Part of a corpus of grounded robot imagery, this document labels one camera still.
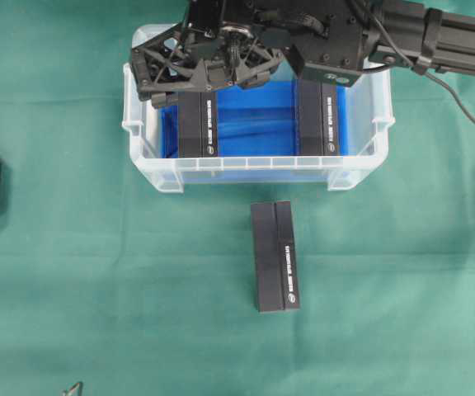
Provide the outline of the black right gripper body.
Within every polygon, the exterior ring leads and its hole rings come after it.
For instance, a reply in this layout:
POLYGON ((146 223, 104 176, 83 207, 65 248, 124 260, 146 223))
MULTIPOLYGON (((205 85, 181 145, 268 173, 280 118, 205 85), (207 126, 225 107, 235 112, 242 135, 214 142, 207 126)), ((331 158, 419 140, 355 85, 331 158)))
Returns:
POLYGON ((282 63, 282 30, 178 23, 131 50, 140 101, 153 92, 216 92, 247 80, 269 80, 282 63))

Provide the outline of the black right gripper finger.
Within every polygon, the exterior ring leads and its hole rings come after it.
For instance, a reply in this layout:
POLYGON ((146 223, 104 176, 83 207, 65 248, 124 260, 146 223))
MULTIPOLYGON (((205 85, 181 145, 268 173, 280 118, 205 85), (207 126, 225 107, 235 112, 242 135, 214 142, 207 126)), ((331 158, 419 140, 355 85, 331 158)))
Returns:
POLYGON ((151 104, 154 108, 164 108, 175 106, 178 103, 177 92, 153 92, 150 97, 151 104))
POLYGON ((268 83, 269 80, 247 80, 245 82, 242 82, 239 84, 239 87, 241 89, 253 89, 253 88, 258 88, 258 87, 263 87, 266 83, 268 83))

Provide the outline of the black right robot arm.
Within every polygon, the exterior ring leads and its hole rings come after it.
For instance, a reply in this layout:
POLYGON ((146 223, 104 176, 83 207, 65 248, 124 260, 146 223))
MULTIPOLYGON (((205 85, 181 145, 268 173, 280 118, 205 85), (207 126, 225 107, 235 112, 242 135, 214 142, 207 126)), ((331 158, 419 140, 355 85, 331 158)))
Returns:
POLYGON ((192 1, 130 57, 139 99, 156 107, 178 92, 262 86, 282 63, 347 87, 394 67, 475 77, 475 18, 408 1, 192 1))

